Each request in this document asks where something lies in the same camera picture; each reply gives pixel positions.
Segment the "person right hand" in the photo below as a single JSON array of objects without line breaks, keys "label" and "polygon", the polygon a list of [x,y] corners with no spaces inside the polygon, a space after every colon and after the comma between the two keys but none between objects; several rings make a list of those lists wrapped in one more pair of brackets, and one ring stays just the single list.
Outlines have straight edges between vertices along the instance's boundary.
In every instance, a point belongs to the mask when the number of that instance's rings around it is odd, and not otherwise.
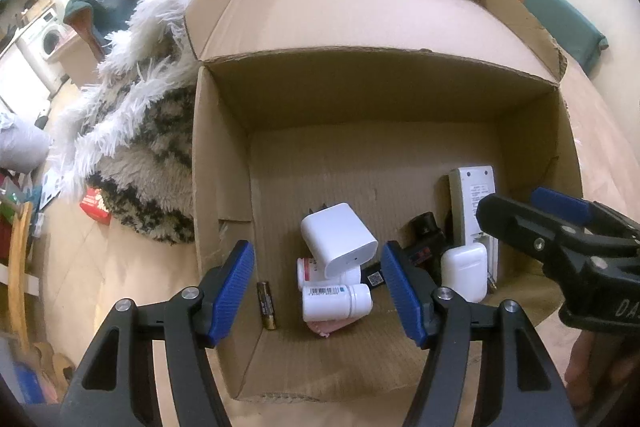
[{"label": "person right hand", "polygon": [[570,351],[564,379],[570,404],[575,410],[589,405],[600,381],[612,388],[626,384],[639,367],[639,338],[631,338],[629,348],[619,345],[613,348],[612,359],[607,366],[602,364],[600,355],[595,355],[598,334],[582,331]]}]

